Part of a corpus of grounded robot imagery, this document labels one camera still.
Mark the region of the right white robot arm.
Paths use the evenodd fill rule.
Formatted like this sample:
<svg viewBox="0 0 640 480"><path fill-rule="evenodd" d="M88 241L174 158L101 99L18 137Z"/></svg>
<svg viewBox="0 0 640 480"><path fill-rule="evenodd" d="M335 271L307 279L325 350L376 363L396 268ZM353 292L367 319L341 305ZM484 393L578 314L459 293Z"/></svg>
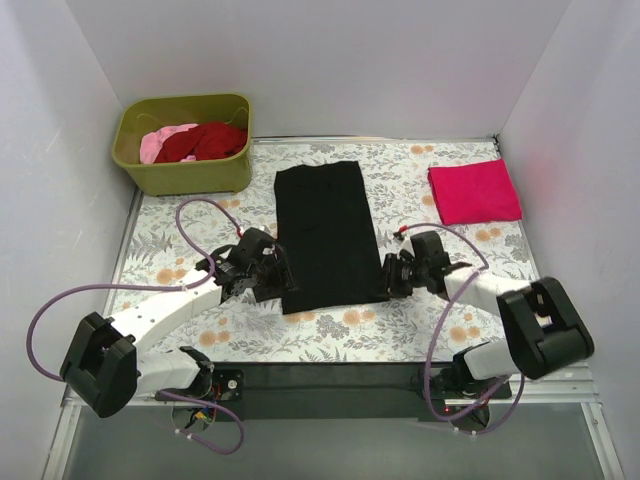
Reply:
<svg viewBox="0 0 640 480"><path fill-rule="evenodd" d="M515 280L452 262L439 234L394 234L401 246L386 255L382 285L388 298L407 298L423 288L450 305L462 303L501 320L504 336L456 353L429 377L431 391L471 394L488 390L492 381L521 374L538 380L586 360L594 340L559 280Z"/></svg>

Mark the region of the black t shirt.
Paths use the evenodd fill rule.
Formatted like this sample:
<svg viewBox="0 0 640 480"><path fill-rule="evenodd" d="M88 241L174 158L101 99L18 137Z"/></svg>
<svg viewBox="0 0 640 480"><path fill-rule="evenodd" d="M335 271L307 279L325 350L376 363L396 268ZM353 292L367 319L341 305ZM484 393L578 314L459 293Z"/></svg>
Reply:
<svg viewBox="0 0 640 480"><path fill-rule="evenodd" d="M279 171L274 192L278 243L294 283L281 297L285 314L387 299L358 162Z"/></svg>

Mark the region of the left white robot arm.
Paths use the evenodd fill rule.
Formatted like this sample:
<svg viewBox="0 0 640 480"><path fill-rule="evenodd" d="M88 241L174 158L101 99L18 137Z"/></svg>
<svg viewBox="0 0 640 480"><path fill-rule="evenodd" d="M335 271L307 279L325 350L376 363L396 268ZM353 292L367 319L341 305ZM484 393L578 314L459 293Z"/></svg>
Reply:
<svg viewBox="0 0 640 480"><path fill-rule="evenodd" d="M266 232L250 228L235 245L201 259L178 288L104 318L83 318L60 368L62 380L101 418L132 398L171 394L207 397L214 363L190 346L154 354L152 347L201 313L251 290L258 301L280 297L293 286L284 248Z"/></svg>

